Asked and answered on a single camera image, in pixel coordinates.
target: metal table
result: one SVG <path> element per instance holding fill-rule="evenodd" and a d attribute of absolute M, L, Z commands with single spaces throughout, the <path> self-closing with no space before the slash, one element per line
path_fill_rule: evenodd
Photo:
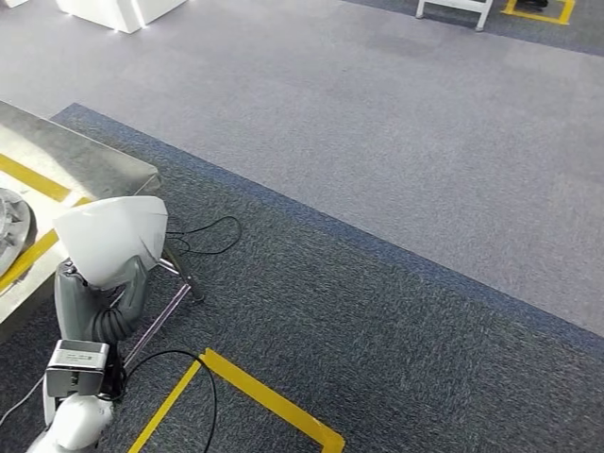
<path fill-rule="evenodd" d="M 52 293 L 57 265 L 67 257 L 52 229 L 53 218 L 95 199 L 149 194 L 159 184 L 153 165 L 0 101 L 0 187 L 20 194 L 36 224 L 32 244 L 0 277 L 0 342 Z M 201 296 L 183 262 L 169 250 L 166 254 L 168 260 L 160 265 L 182 277 L 183 284 L 131 356 L 190 290 Z"/>

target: black shoe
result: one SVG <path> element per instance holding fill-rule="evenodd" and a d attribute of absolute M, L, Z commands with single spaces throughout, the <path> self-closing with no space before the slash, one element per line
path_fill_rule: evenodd
<path fill-rule="evenodd" d="M 542 9 L 547 6 L 547 0 L 518 0 L 516 5 L 525 8 Z"/>

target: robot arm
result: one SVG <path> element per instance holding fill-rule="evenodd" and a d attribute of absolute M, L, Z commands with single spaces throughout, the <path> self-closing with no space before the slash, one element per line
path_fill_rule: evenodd
<path fill-rule="evenodd" d="M 61 338 L 116 344 L 132 335 L 146 298 L 148 272 L 140 257 L 126 261 L 115 276 L 124 285 L 117 305 L 103 307 L 70 260 L 59 264 L 55 275 L 55 305 Z"/>
<path fill-rule="evenodd" d="M 72 260 L 57 268 L 55 306 L 62 340 L 44 378 L 47 429 L 29 453 L 94 448 L 112 419 L 98 394 L 121 393 L 117 343 L 132 335 L 143 313 L 148 270 L 160 258 L 168 213 L 151 196 L 113 198 L 69 210 L 55 220 Z M 108 306 L 100 288 L 120 287 Z"/>

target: gray carpet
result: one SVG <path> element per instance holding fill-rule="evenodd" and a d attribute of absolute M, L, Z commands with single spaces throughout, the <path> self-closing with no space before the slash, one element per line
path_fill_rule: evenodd
<path fill-rule="evenodd" d="M 229 253 L 193 260 L 207 300 L 180 309 L 147 352 L 212 347 L 341 433 L 346 453 L 604 449 L 602 338 L 88 109 L 57 120 L 156 164 L 174 227 L 225 214 L 244 225 Z M 149 317 L 175 284 L 154 273 Z M 56 337 L 48 304 L 0 346 L 10 365 L 0 376 L 0 411 L 39 376 Z M 142 369 L 101 451 L 126 451 L 187 366 L 166 358 Z M 218 387 L 213 453 L 319 451 Z M 199 451 L 209 408 L 199 374 L 144 451 Z M 22 451 L 41 423 L 33 399 L 0 428 L 0 450 Z"/>
<path fill-rule="evenodd" d="M 337 0 L 190 1 L 132 36 L 31 0 L 0 42 L 0 99 L 80 102 L 604 334 L 601 57 Z"/>
<path fill-rule="evenodd" d="M 411 16 L 415 16 L 415 11 L 418 8 L 418 3 L 412 0 L 344 1 Z M 604 56 L 604 28 L 601 26 L 602 18 L 604 17 L 604 2 L 599 0 L 578 0 L 572 10 L 569 25 L 553 25 L 500 13 L 507 3 L 508 0 L 495 0 L 491 13 L 486 21 L 485 32 Z M 549 5 L 540 14 L 554 18 L 560 17 L 562 5 L 563 1 L 549 0 Z M 522 7 L 517 7 L 517 9 L 535 13 L 534 10 L 522 9 Z M 469 28 L 476 27 L 478 21 L 478 14 L 476 13 L 437 5 L 427 5 L 424 16 L 428 20 Z"/>

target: chair leg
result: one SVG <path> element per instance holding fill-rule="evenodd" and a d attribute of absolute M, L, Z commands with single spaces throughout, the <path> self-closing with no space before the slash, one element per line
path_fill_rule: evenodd
<path fill-rule="evenodd" d="M 422 19 L 424 17 L 424 5 L 425 3 L 425 0 L 420 0 L 420 3 L 418 4 L 418 10 L 415 11 L 416 18 Z"/>
<path fill-rule="evenodd" d="M 493 5 L 493 0 L 486 0 L 486 2 L 485 2 L 482 12 L 480 13 L 480 19 L 478 20 L 478 25 L 476 26 L 476 31 L 482 31 L 485 29 L 485 22 L 486 22 L 486 17 L 488 15 L 488 11 L 491 10 L 492 5 Z"/>

